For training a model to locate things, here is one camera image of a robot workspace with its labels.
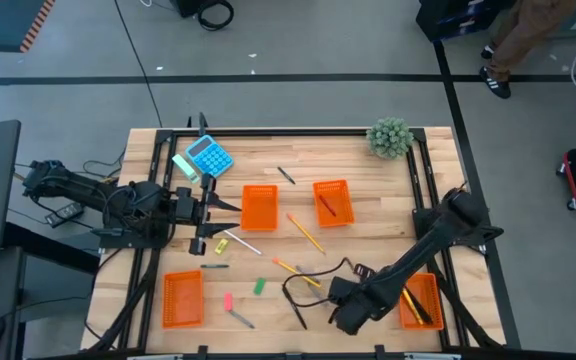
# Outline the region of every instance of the pink eraser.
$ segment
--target pink eraser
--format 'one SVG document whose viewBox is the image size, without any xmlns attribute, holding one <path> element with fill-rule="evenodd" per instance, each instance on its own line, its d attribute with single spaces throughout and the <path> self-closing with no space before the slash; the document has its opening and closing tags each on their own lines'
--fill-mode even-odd
<svg viewBox="0 0 576 360">
<path fill-rule="evenodd" d="M 226 293 L 224 295 L 224 310 L 232 311 L 232 294 Z"/>
</svg>

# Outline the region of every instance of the concrete floor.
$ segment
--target concrete floor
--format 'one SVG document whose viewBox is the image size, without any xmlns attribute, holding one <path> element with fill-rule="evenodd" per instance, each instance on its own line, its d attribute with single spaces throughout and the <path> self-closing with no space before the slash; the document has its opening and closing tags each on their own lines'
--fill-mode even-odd
<svg viewBox="0 0 576 360">
<path fill-rule="evenodd" d="M 150 76 L 439 74 L 433 47 L 414 23 L 416 1 L 233 0 L 235 21 L 216 33 L 138 0 L 119 3 Z M 485 33 L 447 41 L 453 73 L 475 74 L 486 41 Z M 576 39 L 549 42 L 516 73 L 565 74 L 575 52 Z M 0 77 L 83 76 L 140 76 L 112 0 L 60 0 L 29 53 L 0 54 Z M 521 345 L 576 352 L 576 213 L 566 210 L 569 192 L 554 176 L 563 153 L 576 147 L 576 89 L 567 82 L 518 83 L 508 101 L 478 83 L 456 89 L 492 221 L 506 230 L 498 248 Z M 370 125 L 383 116 L 417 126 L 453 124 L 439 82 L 156 84 L 152 90 L 170 127 L 199 111 L 211 126 Z M 113 161 L 130 128 L 158 126 L 139 84 L 0 86 L 0 120 L 12 118 L 23 124 L 18 162 L 61 159 L 72 169 L 88 159 Z M 43 217 L 20 194 L 15 182 L 10 207 Z M 89 237 L 74 238 L 86 230 L 74 224 L 52 230 L 16 214 L 9 219 L 51 238 L 69 237 L 64 241 L 80 248 L 96 246 Z M 100 223 L 92 211 L 82 221 Z M 36 298 L 90 291 L 89 276 L 52 264 L 32 262 L 27 273 Z M 55 285 L 41 286 L 47 273 L 59 279 Z M 78 349 L 87 304 L 52 306 L 27 315 L 64 313 L 29 323 L 25 356 Z M 58 336 L 49 342 L 48 332 Z"/>
</svg>

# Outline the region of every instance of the orange and black striped tape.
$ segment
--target orange and black striped tape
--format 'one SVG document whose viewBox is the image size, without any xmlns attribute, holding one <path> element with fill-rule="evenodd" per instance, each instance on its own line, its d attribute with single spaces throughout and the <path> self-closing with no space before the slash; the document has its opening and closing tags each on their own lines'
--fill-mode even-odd
<svg viewBox="0 0 576 360">
<path fill-rule="evenodd" d="M 52 9 L 53 5 L 55 5 L 55 0 L 44 1 L 44 4 L 41 6 L 41 9 L 39 9 L 39 13 L 37 13 L 37 17 L 32 22 L 32 26 L 30 27 L 30 29 L 28 29 L 28 32 L 26 33 L 24 40 L 21 42 L 21 47 L 19 48 L 21 52 L 28 52 L 28 50 L 30 50 L 30 47 L 32 46 L 32 44 L 35 42 L 35 39 L 39 35 L 39 30 L 41 30 L 41 26 L 44 24 L 44 21 L 46 21 L 48 14 L 50 14 L 50 10 Z"/>
</svg>

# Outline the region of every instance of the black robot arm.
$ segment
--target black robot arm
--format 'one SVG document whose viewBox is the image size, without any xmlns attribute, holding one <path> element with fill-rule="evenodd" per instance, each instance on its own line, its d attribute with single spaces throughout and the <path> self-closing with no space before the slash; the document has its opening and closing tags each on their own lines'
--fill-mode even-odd
<svg viewBox="0 0 576 360">
<path fill-rule="evenodd" d="M 429 214 L 430 222 L 425 235 L 396 263 L 359 283 L 333 278 L 328 297 L 337 308 L 330 322 L 335 321 L 337 328 L 355 335 L 368 319 L 377 321 L 383 318 L 397 305 L 406 281 L 415 272 L 441 250 L 459 243 L 462 238 L 473 238 L 486 211 L 469 193 L 460 189 L 451 190 Z M 477 331 L 477 326 L 474 322 L 474 331 Z"/>
<path fill-rule="evenodd" d="M 60 161 L 33 161 L 24 180 L 23 195 L 35 203 L 42 197 L 65 197 L 102 213 L 104 229 L 93 232 L 108 248 L 162 248 L 171 240 L 170 225 L 195 226 L 190 253 L 204 255 L 205 238 L 239 224 L 209 223 L 209 208 L 219 207 L 239 211 L 221 200 L 215 193 L 217 180 L 211 175 L 202 177 L 201 199 L 193 198 L 189 188 L 179 187 L 173 198 L 170 191 L 150 182 L 130 182 L 114 186 L 75 174 Z"/>
</svg>

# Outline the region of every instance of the yellow pencil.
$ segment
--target yellow pencil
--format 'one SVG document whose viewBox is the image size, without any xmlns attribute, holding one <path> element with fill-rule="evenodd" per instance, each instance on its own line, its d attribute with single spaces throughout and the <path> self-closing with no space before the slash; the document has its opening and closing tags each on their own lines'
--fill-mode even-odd
<svg viewBox="0 0 576 360">
<path fill-rule="evenodd" d="M 421 315 L 419 315 L 419 312 L 417 311 L 415 304 L 412 302 L 412 299 L 410 298 L 410 294 L 408 294 L 408 290 L 406 290 L 406 288 L 404 288 L 404 291 L 402 291 L 402 293 L 404 294 L 404 299 L 406 299 L 406 303 L 408 304 L 408 308 L 412 312 L 412 315 L 415 317 L 415 319 L 417 319 L 417 322 L 419 323 L 419 325 L 423 325 L 424 321 L 421 319 Z"/>
<path fill-rule="evenodd" d="M 290 266 L 290 265 L 284 263 L 283 261 L 279 260 L 279 258 L 274 258 L 274 259 L 272 259 L 272 262 L 274 262 L 275 264 L 281 266 L 282 268 L 290 271 L 290 272 L 293 273 L 293 274 L 301 274 L 299 271 L 293 269 L 292 266 Z M 314 280 L 312 280 L 312 279 L 309 278 L 308 276 L 300 276 L 300 278 L 308 281 L 310 284 L 312 284 L 312 285 L 314 285 L 314 286 L 316 286 L 316 287 L 318 287 L 318 288 L 321 287 L 321 284 L 317 284 Z"/>
<path fill-rule="evenodd" d="M 294 216 L 290 215 L 290 214 L 286 214 L 288 215 L 288 219 L 290 219 L 290 221 L 292 221 L 295 225 L 297 225 L 297 227 L 299 228 L 299 230 L 301 230 L 302 233 L 304 233 L 304 235 L 306 235 L 306 237 L 310 240 L 311 243 L 313 243 L 313 245 L 315 245 L 317 247 L 317 249 L 319 249 L 319 251 L 321 251 L 322 253 L 326 254 L 326 252 L 324 251 L 324 248 L 321 247 L 321 245 L 319 245 L 319 243 L 317 242 L 317 240 L 315 240 L 315 238 L 312 237 L 312 235 L 310 235 L 308 233 L 308 231 L 306 231 L 306 229 L 303 228 L 303 226 L 301 226 L 298 222 L 297 219 L 295 219 Z"/>
</svg>

